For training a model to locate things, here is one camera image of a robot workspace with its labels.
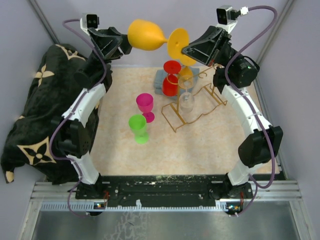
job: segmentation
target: beige carpet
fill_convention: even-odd
[[[100,122],[92,160],[102,175],[198,175],[225,174],[238,161],[238,147],[244,140],[243,129],[229,104],[218,106],[209,115],[174,133],[161,108],[172,100],[154,93],[153,82],[159,68],[115,68],[113,83],[100,106]],[[200,79],[194,89],[211,83],[214,70]],[[255,89],[248,88],[259,106]],[[140,114],[136,97],[150,93],[154,97],[155,120],[147,125],[149,141],[139,145],[134,140],[128,121]],[[196,98],[196,110],[201,112],[213,103]],[[270,173],[271,162],[258,173]]]

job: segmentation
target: green cup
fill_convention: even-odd
[[[138,144],[145,144],[148,142],[147,120],[144,116],[137,114],[130,117],[129,127],[134,134],[134,140]]]

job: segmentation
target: gray block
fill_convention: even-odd
[[[193,75],[197,75],[200,72],[199,68],[190,67],[190,69],[191,69]],[[165,72],[165,70],[160,69],[160,70],[156,71],[155,79],[154,79],[154,83],[153,83],[155,94],[164,95],[164,93],[162,92],[162,84],[163,84],[166,76],[167,76],[167,73]],[[194,77],[194,79],[193,79],[194,85],[197,84],[197,81],[198,81],[198,76]],[[182,94],[184,92],[185,92],[184,89],[180,89],[180,94]],[[172,97],[168,96],[168,98],[176,100],[177,96],[172,96]]]

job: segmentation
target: plastic cup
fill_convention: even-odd
[[[164,78],[162,92],[167,97],[173,97],[178,94],[178,78],[175,75],[169,74]]]
[[[163,69],[167,74],[178,74],[181,70],[181,65],[177,61],[170,60],[164,63]]]
[[[147,123],[151,123],[155,120],[155,115],[153,114],[152,109],[154,108],[154,97],[149,93],[142,93],[136,98],[136,104],[143,116],[146,119]]]
[[[144,116],[137,114],[130,117],[129,127],[134,134],[134,140],[138,144],[145,144],[148,142],[147,120]]]

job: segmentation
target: white wall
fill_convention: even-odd
[[[130,23],[135,19],[145,19],[158,24],[168,38],[176,28],[185,28],[190,41],[199,38],[210,25],[217,22],[216,8],[232,5],[235,9],[243,6],[270,5],[279,12],[287,0],[33,0],[36,1],[53,31],[62,43],[71,43],[81,53],[89,55],[90,50],[73,33],[62,27],[62,21],[81,18],[82,13],[95,13],[100,17],[100,28],[116,27],[127,33]],[[232,32],[233,47],[240,49],[265,28],[272,20],[268,11],[255,11],[239,19]],[[80,30],[78,23],[70,24]],[[268,35],[266,34],[245,53],[256,58]],[[114,65],[162,66],[169,60],[167,46],[153,52],[133,49],[130,55],[113,62]]]
[[[320,1],[295,1],[261,64],[272,123],[283,129],[284,169],[298,181],[320,239]]]
[[[26,0],[2,0],[0,7],[0,154],[14,121],[21,115],[41,57],[52,44]],[[14,171],[6,184],[0,174],[0,233],[15,240],[29,204],[35,181],[43,175],[30,166]]]

